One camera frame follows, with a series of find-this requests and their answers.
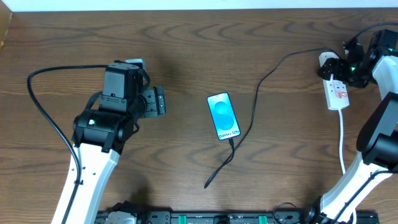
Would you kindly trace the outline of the blue screen Galaxy smartphone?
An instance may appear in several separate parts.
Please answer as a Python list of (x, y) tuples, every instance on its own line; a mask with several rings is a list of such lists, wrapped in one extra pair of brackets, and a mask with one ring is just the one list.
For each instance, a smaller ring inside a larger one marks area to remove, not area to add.
[(209, 96), (207, 99), (217, 137), (220, 141), (234, 138), (241, 130), (227, 92)]

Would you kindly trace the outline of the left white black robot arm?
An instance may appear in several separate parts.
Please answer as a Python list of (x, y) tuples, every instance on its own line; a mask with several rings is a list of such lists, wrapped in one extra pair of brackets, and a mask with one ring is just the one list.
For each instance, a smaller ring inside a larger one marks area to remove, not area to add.
[(93, 223), (109, 177), (125, 142), (139, 130), (140, 118), (166, 113), (162, 86), (149, 88), (141, 58), (106, 67), (101, 93), (91, 97), (73, 123), (73, 150), (67, 180), (53, 223)]

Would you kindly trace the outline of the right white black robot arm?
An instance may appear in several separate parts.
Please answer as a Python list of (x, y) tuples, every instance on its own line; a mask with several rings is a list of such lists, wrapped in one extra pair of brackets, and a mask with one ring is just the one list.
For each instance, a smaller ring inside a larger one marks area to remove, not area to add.
[(317, 199), (305, 223), (353, 223), (354, 211), (383, 180), (397, 173), (397, 33), (376, 31), (364, 49), (356, 36), (343, 44), (346, 58), (334, 52), (319, 56), (318, 76), (331, 96), (346, 98), (336, 82), (356, 88), (375, 83), (381, 102), (356, 141), (357, 155), (338, 183)]

